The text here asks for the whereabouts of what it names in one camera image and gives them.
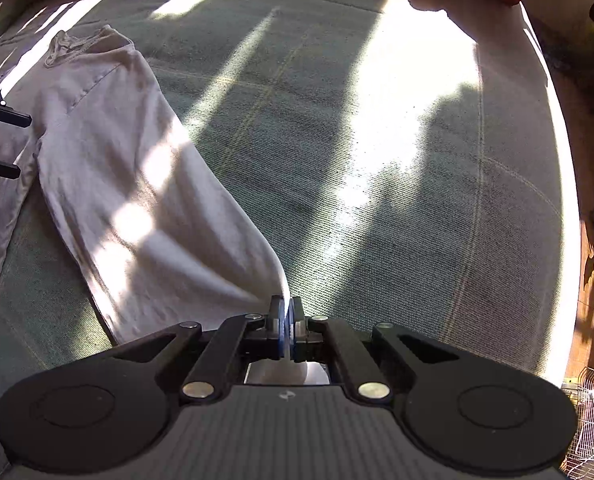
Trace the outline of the white printed t-shirt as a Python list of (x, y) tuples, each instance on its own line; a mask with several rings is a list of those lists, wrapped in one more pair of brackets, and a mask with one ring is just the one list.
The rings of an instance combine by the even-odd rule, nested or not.
[(289, 292), (279, 257), (207, 166), (128, 37), (55, 32), (0, 63), (0, 90), (32, 116), (0, 124), (0, 278), (33, 186), (112, 337), (185, 320), (218, 326)]

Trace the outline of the green plaid bed blanket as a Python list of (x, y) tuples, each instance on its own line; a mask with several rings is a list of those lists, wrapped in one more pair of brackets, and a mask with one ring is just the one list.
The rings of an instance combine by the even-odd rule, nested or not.
[[(116, 341), (33, 186), (0, 278), (0, 479), (560, 477), (578, 202), (522, 6), (41, 0), (0, 35), (0, 63), (103, 26), (279, 257), (285, 353), (184, 403), (211, 334), (254, 312)], [(291, 359), (294, 297), (355, 330), (388, 405)]]

